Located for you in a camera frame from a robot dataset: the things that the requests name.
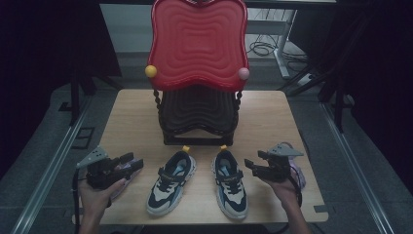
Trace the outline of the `red and black shoe rack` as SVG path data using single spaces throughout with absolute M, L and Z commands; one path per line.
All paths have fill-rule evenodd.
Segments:
M 249 64 L 243 0 L 156 0 L 145 74 L 164 143 L 231 145 Z

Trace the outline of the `metal floor rail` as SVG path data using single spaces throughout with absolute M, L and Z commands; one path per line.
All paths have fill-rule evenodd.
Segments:
M 321 103 L 319 107 L 324 115 L 330 131 L 333 134 L 333 137 L 335 138 L 339 146 L 340 151 L 343 154 L 345 161 L 348 164 L 349 170 L 355 179 L 358 190 L 360 191 L 363 201 L 370 211 L 370 214 L 379 230 L 379 233 L 394 234 L 394 229 L 390 223 L 390 220 L 386 212 L 384 211 L 384 208 L 377 195 L 371 188 L 364 172 L 362 171 L 353 149 L 350 147 L 344 134 L 341 133 L 338 127 L 335 125 L 332 111 L 326 103 Z
M 46 167 L 40 177 L 40 181 L 37 183 L 34 191 L 32 192 L 28 202 L 24 206 L 24 209 L 20 213 L 20 216 L 15 223 L 10 234 L 28 234 L 35 219 L 37 218 L 40 210 L 49 194 L 53 183 L 56 180 L 59 170 L 67 157 L 67 154 L 82 127 L 86 114 L 93 101 L 93 97 L 86 97 L 80 108 L 80 114 L 78 119 L 68 128 L 63 140 L 53 155 L 50 163 Z

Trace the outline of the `white desk frame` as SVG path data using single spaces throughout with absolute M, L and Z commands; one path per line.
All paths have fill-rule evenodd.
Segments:
M 289 79 L 290 74 L 283 53 L 296 11 L 248 8 L 247 12 L 247 52 L 252 58 L 273 58 L 282 78 Z

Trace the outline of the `navy and white sneaker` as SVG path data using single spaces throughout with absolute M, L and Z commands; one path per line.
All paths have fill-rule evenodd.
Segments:
M 197 167 L 189 150 L 190 147 L 184 145 L 158 170 L 158 178 L 146 202 L 146 210 L 150 215 L 166 215 L 179 204 L 184 186 Z
M 222 145 L 212 160 L 211 170 L 216 184 L 217 204 L 226 216 L 244 219 L 247 216 L 248 202 L 244 189 L 244 173 L 226 145 Z

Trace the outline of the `person's right hand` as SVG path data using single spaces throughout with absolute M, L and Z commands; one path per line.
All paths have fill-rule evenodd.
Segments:
M 266 180 L 266 183 L 273 189 L 275 195 L 281 201 L 282 207 L 288 214 L 298 212 L 300 210 L 295 188 L 290 181 L 286 180 L 284 182 L 272 182 Z

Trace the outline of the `black metal stand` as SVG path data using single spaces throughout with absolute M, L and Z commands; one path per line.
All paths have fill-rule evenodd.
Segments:
M 332 96 L 335 96 L 335 103 L 333 105 L 333 123 L 339 132 L 343 131 L 342 127 L 342 113 L 344 104 L 344 68 L 349 60 L 350 55 L 355 49 L 357 40 L 359 39 L 364 29 L 364 16 L 357 16 L 341 33 L 339 38 L 333 43 L 333 45 L 327 50 L 327 52 L 317 58 L 315 61 L 310 62 L 289 81 L 280 87 L 280 91 L 283 91 L 287 87 L 297 84 L 308 72 L 314 68 L 328 64 L 329 67 L 315 78 L 311 79 L 308 83 L 292 91 L 288 91 L 289 97 L 295 97 L 299 94 L 313 88 L 314 86 L 323 83 L 323 86 L 318 94 L 320 102 L 330 101 Z
M 69 111 L 71 113 L 70 126 L 73 126 L 76 121 L 80 119 L 81 114 L 81 102 L 80 91 L 87 96 L 94 96 L 97 87 L 94 82 L 94 78 L 102 81 L 106 85 L 114 88 L 117 91 L 123 89 L 123 86 L 117 83 L 115 80 L 107 75 L 92 74 L 90 71 L 84 71 L 81 68 L 73 66 L 70 72 L 70 101 L 64 102 L 59 110 Z

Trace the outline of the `white power strip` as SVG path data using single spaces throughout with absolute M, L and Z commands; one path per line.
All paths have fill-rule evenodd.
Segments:
M 297 85 L 298 86 L 304 86 L 304 85 L 306 85 L 307 83 L 309 83 L 310 81 L 312 81 L 314 79 L 315 79 L 315 76 L 311 73 L 308 73 L 297 82 Z

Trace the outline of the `pink sandal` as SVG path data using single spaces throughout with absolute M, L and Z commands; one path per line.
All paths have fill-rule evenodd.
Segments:
M 292 145 L 288 142 L 282 142 L 279 144 L 279 149 L 281 150 L 281 155 L 288 158 L 290 166 L 293 168 L 293 171 L 297 177 L 297 183 L 301 189 L 306 186 L 306 179 L 302 173 L 300 167 L 295 164 L 294 159 L 299 156 L 303 156 L 303 153 L 294 149 Z
M 139 170 L 135 175 L 133 175 L 130 179 L 126 179 L 126 182 L 124 183 L 123 187 L 120 188 L 119 190 L 115 191 L 114 193 L 111 194 L 110 199 L 111 200 L 116 200 L 118 196 L 122 194 L 122 192 L 128 187 L 129 183 L 140 173 Z

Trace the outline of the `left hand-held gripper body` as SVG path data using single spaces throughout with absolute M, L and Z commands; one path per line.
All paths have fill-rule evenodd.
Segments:
M 121 159 L 109 158 L 108 153 L 99 145 L 84 159 L 76 164 L 77 169 L 87 169 L 87 183 L 94 189 L 107 189 L 118 180 L 128 179 L 128 171 L 117 169 Z

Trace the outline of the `person's left hand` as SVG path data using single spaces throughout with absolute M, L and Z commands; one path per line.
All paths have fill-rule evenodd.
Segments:
M 102 218 L 111 196 L 120 191 L 126 181 L 122 178 L 103 190 L 93 189 L 86 181 L 82 181 L 79 189 L 84 217 Z

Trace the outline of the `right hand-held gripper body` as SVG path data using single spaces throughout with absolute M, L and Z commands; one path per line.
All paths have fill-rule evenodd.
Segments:
M 279 143 L 267 151 L 269 159 L 265 160 L 268 166 L 263 169 L 260 177 L 270 181 L 285 181 L 290 175 L 290 164 L 288 158 L 281 155 Z

